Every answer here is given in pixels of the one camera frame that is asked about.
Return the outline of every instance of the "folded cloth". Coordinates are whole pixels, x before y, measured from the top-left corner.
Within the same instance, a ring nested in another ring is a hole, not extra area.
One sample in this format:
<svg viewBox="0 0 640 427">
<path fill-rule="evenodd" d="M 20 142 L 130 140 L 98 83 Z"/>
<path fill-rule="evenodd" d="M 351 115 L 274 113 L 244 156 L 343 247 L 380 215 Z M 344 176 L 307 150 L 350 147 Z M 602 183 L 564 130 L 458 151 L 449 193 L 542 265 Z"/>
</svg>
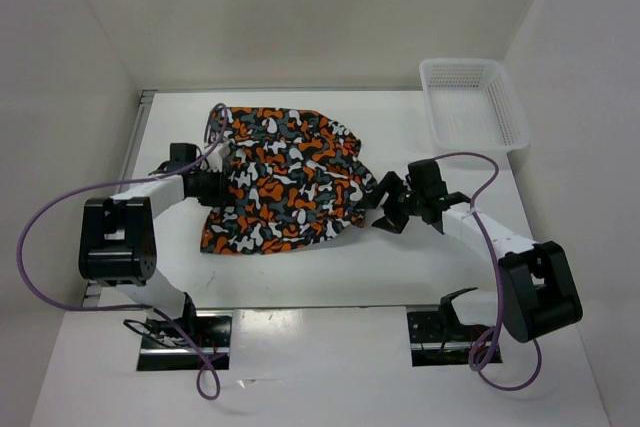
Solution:
<svg viewBox="0 0 640 427">
<path fill-rule="evenodd" d="M 223 133 L 223 207 L 212 209 L 201 251 L 270 254 L 364 226 L 360 201 L 376 180 L 360 161 L 360 140 L 312 110 L 233 107 Z M 212 112 L 205 137 L 222 128 Z"/>
</svg>

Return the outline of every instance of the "white basket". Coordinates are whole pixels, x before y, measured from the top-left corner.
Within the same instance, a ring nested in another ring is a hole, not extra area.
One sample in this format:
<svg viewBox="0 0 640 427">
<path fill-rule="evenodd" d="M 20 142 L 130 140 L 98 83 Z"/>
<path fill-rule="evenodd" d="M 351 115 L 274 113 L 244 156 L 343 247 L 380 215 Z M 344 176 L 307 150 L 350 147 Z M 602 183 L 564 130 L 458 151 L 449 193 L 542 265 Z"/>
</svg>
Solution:
<svg viewBox="0 0 640 427">
<path fill-rule="evenodd" d="M 423 60 L 420 78 L 436 146 L 509 152 L 529 144 L 520 100 L 500 62 Z"/>
</svg>

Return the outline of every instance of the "gray wall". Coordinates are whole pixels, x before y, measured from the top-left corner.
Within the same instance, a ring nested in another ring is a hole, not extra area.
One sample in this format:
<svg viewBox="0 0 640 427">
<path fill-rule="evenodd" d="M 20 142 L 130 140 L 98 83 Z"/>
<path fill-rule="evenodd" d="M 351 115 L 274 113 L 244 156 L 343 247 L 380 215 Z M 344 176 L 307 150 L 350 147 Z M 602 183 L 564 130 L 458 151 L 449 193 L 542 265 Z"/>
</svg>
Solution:
<svg viewBox="0 0 640 427">
<path fill-rule="evenodd" d="M 512 157 L 532 231 L 566 248 L 612 425 L 640 404 L 640 0 L 535 0 L 506 64 L 531 125 Z"/>
<path fill-rule="evenodd" d="M 29 425 L 62 313 L 22 285 L 15 245 L 54 195 L 117 177 L 136 94 L 86 0 L 0 0 L 0 422 Z M 82 201 L 43 218 L 26 260 L 37 285 L 77 301 Z"/>
<path fill-rule="evenodd" d="M 144 88 L 419 87 L 428 57 L 501 59 L 530 0 L 90 0 Z"/>
</svg>

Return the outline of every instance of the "orange and black camouflage cloth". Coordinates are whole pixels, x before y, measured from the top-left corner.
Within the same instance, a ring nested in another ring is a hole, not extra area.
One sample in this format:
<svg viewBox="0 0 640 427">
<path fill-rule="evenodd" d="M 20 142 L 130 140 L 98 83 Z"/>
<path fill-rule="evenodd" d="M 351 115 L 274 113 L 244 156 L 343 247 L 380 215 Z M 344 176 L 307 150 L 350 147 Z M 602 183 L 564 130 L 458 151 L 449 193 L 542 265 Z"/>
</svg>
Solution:
<svg viewBox="0 0 640 427">
<path fill-rule="evenodd" d="M 202 231 L 202 252 L 271 254 L 364 226 L 358 204 L 376 180 L 358 161 L 360 140 L 312 110 L 233 107 L 223 160 L 228 193 Z M 206 138 L 220 132 L 212 112 Z"/>
</svg>

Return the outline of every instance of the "plastic bin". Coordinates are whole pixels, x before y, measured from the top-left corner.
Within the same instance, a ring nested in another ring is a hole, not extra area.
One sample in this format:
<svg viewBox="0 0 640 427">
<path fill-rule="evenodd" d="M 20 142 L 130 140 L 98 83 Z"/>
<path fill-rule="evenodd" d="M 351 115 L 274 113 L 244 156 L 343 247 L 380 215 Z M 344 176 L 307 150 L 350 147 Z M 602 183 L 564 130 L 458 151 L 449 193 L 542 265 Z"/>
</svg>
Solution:
<svg viewBox="0 0 640 427">
<path fill-rule="evenodd" d="M 487 59 L 428 59 L 420 78 L 436 146 L 510 152 L 531 134 L 505 67 Z"/>
</svg>

